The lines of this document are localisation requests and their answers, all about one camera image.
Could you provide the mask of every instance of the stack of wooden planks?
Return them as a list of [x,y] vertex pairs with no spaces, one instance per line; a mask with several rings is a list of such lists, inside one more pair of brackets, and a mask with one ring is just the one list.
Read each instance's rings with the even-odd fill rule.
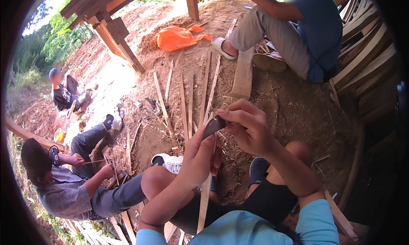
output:
[[344,28],[337,64],[340,71],[330,84],[337,96],[350,94],[355,98],[361,120],[369,123],[395,105],[396,50],[371,0],[334,1]]

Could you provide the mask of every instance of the grass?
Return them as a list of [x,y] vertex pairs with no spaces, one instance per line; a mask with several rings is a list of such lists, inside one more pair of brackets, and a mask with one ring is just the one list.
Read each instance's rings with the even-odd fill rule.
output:
[[[7,148],[10,155],[10,162],[13,167],[13,172],[17,184],[21,189],[21,195],[26,202],[27,207],[33,214],[33,217],[37,220],[37,223],[45,230],[47,236],[54,244],[87,245],[88,242],[82,234],[71,233],[69,229],[64,226],[62,218],[51,216],[40,203],[36,188],[33,186],[31,181],[28,180],[23,163],[20,160],[22,145],[23,139],[20,137],[16,137],[9,131]],[[91,225],[98,232],[98,234],[118,239],[116,237],[115,230],[107,220],[94,221],[91,222]]]

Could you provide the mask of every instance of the cap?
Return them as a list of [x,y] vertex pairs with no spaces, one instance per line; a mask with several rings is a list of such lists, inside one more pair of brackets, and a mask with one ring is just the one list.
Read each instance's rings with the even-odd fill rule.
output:
[[50,72],[48,73],[48,78],[51,80],[52,78],[56,77],[59,72],[60,70],[58,70],[57,68],[51,69]]
[[21,149],[21,160],[32,176],[40,176],[51,170],[52,161],[48,155],[48,150],[43,148],[37,140],[27,139]]

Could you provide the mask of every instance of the gray shirt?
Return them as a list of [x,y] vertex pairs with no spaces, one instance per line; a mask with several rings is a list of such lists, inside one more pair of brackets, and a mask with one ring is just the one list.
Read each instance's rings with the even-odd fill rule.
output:
[[36,187],[38,198],[48,213],[72,220],[86,220],[92,216],[85,181],[63,166],[53,166],[51,172],[52,182]]

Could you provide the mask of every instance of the man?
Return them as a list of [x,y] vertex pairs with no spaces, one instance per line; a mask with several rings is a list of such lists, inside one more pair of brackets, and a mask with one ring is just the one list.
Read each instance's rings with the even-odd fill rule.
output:
[[248,50],[266,35],[278,52],[254,54],[256,67],[284,71],[288,64],[296,74],[313,83],[325,82],[335,75],[335,63],[341,49],[342,21],[333,0],[252,1],[257,6],[228,39],[212,40],[223,56],[235,60],[238,51]]
[[[224,131],[242,150],[259,155],[250,167],[248,199],[241,206],[209,201],[204,229],[196,235],[200,196],[193,189],[209,172],[217,174],[221,160],[220,140],[211,135],[201,141],[202,128],[188,141],[179,174],[162,166],[145,171],[141,185],[149,203],[141,214],[138,244],[165,245],[167,221],[196,235],[190,244],[339,244],[323,188],[310,170],[308,147],[299,141],[283,147],[267,126],[266,114],[248,101],[236,101],[217,114],[232,122]],[[271,165],[264,178],[267,161]],[[296,234],[279,230],[297,201],[301,211]]]
[[41,204],[52,216],[72,220],[99,220],[137,205],[146,197],[141,189],[144,173],[133,177],[113,190],[101,182],[113,175],[107,164],[94,173],[89,154],[108,134],[120,130],[122,120],[117,112],[107,115],[103,123],[74,137],[71,157],[59,154],[60,164],[72,165],[72,172],[63,166],[53,166],[51,154],[34,139],[28,139],[21,150],[21,159],[27,175],[36,186]]
[[86,91],[79,93],[77,89],[78,82],[71,75],[65,75],[64,86],[61,84],[63,73],[60,70],[56,68],[51,69],[48,73],[48,78],[52,84],[51,98],[59,111],[71,108],[74,100],[76,100],[74,112],[79,109],[82,111],[87,109],[91,96]]

